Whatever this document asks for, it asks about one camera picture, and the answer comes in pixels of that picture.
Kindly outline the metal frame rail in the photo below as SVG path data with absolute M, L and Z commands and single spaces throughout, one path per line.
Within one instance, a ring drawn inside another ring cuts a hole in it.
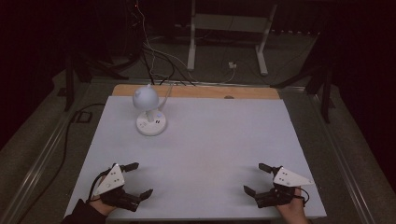
M 73 115 L 51 93 L 0 150 L 0 224 L 16 224 Z
M 315 111 L 316 117 L 319 120 L 326 138 L 330 142 L 331 151 L 334 155 L 335 162 L 338 169 L 340 170 L 341 177 L 344 180 L 346 189 L 360 217 L 361 223 L 376 224 L 374 216 L 362 195 L 361 188 L 358 186 L 358 182 L 347 163 L 346 157 L 343 154 L 341 145 L 338 143 L 338 139 L 335 133 L 332 131 L 331 124 L 327 123 L 321 115 L 321 101 L 316 95 L 308 94 L 307 97 Z

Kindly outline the white metal stand frame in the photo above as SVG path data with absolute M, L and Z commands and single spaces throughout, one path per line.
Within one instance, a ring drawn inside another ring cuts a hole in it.
M 255 47 L 255 53 L 260 74 L 262 76 L 267 76 L 268 69 L 264 59 L 263 51 L 272 28 L 276 9 L 277 4 L 271 4 L 269 14 L 266 17 L 204 14 L 198 13 L 196 11 L 196 0 L 191 0 L 191 35 L 187 69 L 189 71 L 193 71 L 195 67 L 195 32 L 197 29 L 210 31 L 261 33 L 262 40 Z

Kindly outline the person's right hand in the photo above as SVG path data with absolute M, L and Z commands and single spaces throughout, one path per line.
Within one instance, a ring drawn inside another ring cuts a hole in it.
M 278 205 L 276 210 L 287 224 L 309 224 L 304 212 L 304 202 L 301 198 L 302 191 L 296 188 L 294 194 L 296 198 L 293 198 L 288 204 Z

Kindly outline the black tripod stand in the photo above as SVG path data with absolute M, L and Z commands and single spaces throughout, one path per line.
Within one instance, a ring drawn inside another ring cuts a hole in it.
M 280 83 L 271 84 L 271 88 L 284 89 L 292 83 L 303 79 L 304 77 L 311 77 L 304 90 L 307 94 L 317 94 L 319 89 L 322 89 L 321 94 L 321 106 L 320 114 L 326 123 L 330 122 L 329 108 L 330 108 L 330 96 L 332 88 L 332 63 L 314 65 L 304 71 L 300 72 L 296 76 L 293 76 Z
M 65 111 L 68 111 L 75 101 L 74 77 L 78 77 L 78 80 L 80 82 L 89 83 L 92 80 L 90 67 L 98 69 L 105 75 L 115 79 L 127 79 L 127 77 L 119 75 L 109 67 L 106 67 L 105 65 L 85 53 L 78 51 L 67 52 L 65 55 Z

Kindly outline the person's left hand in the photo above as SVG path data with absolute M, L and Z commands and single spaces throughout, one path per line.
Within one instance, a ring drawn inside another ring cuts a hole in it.
M 89 205 L 106 217 L 108 217 L 113 211 L 117 209 L 116 206 L 111 206 L 106 203 L 103 203 L 98 195 L 93 196 L 90 199 Z

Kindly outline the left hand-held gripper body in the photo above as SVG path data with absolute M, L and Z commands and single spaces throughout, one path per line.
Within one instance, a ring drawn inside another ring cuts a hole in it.
M 135 212 L 140 203 L 140 198 L 126 193 L 123 189 L 125 184 L 124 173 L 120 169 L 120 165 L 114 163 L 111 168 L 97 176 L 96 180 L 99 180 L 102 176 L 104 179 L 92 192 L 92 196 L 98 195 L 103 203 Z

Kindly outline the white cat-ear desk lamp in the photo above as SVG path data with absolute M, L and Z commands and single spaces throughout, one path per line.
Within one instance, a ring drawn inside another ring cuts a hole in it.
M 167 120 L 160 109 L 160 98 L 150 84 L 134 92 L 133 104 L 140 111 L 135 124 L 141 134 L 155 136 L 165 130 Z

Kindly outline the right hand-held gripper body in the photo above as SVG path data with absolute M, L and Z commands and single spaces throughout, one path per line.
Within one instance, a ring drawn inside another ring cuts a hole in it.
M 313 185 L 314 182 L 306 177 L 298 175 L 283 166 L 273 167 L 273 187 L 268 192 L 256 193 L 254 200 L 259 208 L 288 204 L 296 198 L 294 191 L 299 188 L 302 191 L 301 198 L 304 204 L 309 199 L 309 193 L 302 186 Z

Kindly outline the white table mat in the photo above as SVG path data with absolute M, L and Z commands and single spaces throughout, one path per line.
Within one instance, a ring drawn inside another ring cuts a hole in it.
M 144 136 L 129 97 L 106 102 L 69 210 L 86 199 L 97 175 L 113 163 L 138 162 L 125 176 L 125 190 L 152 195 L 134 212 L 117 210 L 111 219 L 272 219 L 273 207 L 258 208 L 245 187 L 265 192 L 271 175 L 259 163 L 283 166 L 304 177 L 311 171 L 285 104 L 281 100 L 168 98 L 167 127 Z

